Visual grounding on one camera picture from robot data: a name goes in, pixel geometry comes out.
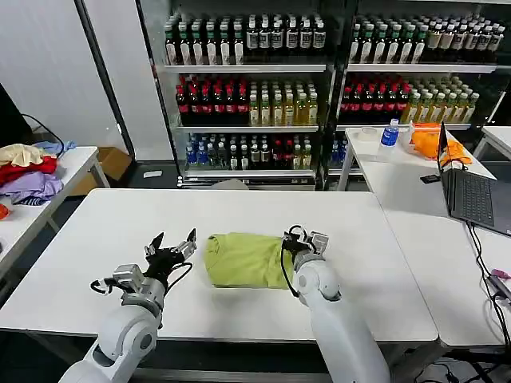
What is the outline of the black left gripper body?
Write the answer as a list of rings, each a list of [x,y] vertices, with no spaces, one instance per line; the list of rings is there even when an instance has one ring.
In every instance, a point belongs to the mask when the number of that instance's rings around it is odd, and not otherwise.
[[[168,285],[168,277],[174,268],[185,262],[184,256],[174,251],[173,247],[157,249],[153,254],[147,255],[146,260],[149,266],[144,276],[156,279],[163,285]]]

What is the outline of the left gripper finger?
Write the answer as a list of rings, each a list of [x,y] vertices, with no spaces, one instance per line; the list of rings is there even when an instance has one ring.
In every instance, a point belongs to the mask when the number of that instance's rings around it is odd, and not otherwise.
[[[145,257],[146,258],[155,258],[160,255],[160,245],[164,238],[164,232],[161,232],[157,235],[151,243],[145,247]]]
[[[188,259],[194,254],[196,249],[196,229],[193,228],[186,240],[172,249],[172,254],[175,259]]]

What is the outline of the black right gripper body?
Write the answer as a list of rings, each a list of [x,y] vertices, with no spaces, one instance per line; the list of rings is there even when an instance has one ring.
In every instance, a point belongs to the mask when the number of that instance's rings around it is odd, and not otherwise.
[[[311,252],[311,247],[309,243],[301,240],[298,234],[285,232],[283,235],[282,250],[291,255],[291,260],[295,260],[299,254],[309,254]]]

